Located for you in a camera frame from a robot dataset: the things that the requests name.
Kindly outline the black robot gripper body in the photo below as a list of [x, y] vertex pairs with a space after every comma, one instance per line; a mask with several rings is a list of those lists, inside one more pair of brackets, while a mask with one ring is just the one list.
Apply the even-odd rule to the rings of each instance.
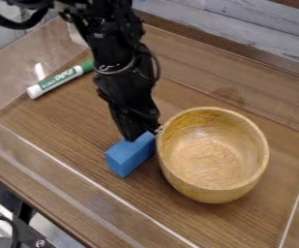
[[159, 80], [152, 67], [131, 67], [116, 71], [96, 70], [94, 82], [99, 95], [123, 108], [138, 109], [146, 114], [158, 113], [151, 91]]

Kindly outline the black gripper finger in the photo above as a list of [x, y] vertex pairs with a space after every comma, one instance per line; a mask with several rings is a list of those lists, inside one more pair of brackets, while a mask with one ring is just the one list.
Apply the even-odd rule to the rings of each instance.
[[123, 108], [108, 104], [110, 114], [120, 135], [127, 141], [135, 141], [147, 131], [148, 115], [134, 108]]
[[136, 118], [140, 122], [140, 126], [154, 135], [162, 132], [162, 124], [159, 123], [158, 113], [150, 113], [150, 114], [138, 113]]

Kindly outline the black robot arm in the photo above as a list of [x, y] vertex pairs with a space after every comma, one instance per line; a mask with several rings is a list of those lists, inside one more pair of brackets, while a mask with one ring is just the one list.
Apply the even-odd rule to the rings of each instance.
[[155, 54], [142, 42], [146, 30], [134, 12], [132, 0], [2, 0], [32, 10], [24, 21], [0, 14], [0, 26], [20, 30], [34, 27], [54, 11], [75, 29], [94, 56], [94, 82], [107, 101], [120, 135], [135, 140], [159, 127], [159, 110], [151, 97], [160, 77]]

